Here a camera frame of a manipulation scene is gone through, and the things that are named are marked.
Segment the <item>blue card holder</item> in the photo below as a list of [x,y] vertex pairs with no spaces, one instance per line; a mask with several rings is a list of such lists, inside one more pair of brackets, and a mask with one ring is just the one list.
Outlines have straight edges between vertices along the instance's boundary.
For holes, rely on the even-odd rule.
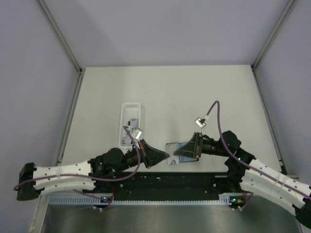
[[[185,143],[178,143],[178,144],[179,144],[178,148],[185,145]],[[194,161],[196,161],[196,159],[194,158],[179,156],[179,163],[187,163],[187,162],[194,162]]]

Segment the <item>white plastic basket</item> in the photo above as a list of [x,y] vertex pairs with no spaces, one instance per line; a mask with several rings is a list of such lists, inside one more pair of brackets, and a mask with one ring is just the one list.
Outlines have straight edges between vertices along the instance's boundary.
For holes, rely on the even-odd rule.
[[132,146],[131,139],[124,130],[124,126],[129,128],[141,127],[141,104],[138,102],[124,103],[121,107],[120,129],[118,143],[122,149]]

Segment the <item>diamond print silver card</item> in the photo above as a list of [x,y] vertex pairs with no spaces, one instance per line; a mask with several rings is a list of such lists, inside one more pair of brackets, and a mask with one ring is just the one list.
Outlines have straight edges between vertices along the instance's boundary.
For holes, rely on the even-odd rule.
[[179,156],[174,155],[174,152],[178,149],[178,143],[169,143],[165,145],[165,152],[169,154],[167,158],[167,165],[173,166],[179,164]]

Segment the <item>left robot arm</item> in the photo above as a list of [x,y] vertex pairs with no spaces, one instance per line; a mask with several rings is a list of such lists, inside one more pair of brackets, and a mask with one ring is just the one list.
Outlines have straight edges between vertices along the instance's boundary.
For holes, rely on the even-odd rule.
[[18,201],[37,199],[55,192],[78,191],[83,194],[108,192],[112,182],[132,177],[135,172],[120,178],[119,173],[141,164],[151,168],[169,158],[161,150],[140,140],[131,150],[123,152],[112,148],[108,152],[80,163],[65,166],[41,167],[34,163],[24,165],[19,173],[18,185],[14,187]]

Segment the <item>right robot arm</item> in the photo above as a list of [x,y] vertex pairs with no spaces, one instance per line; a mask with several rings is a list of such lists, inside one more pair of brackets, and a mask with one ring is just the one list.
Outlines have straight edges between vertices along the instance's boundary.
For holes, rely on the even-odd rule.
[[174,151],[175,156],[198,160],[202,154],[224,156],[228,159],[227,187],[261,196],[295,216],[307,228],[311,226],[311,186],[290,178],[265,165],[241,148],[241,141],[231,131],[221,134],[218,141],[201,133]]

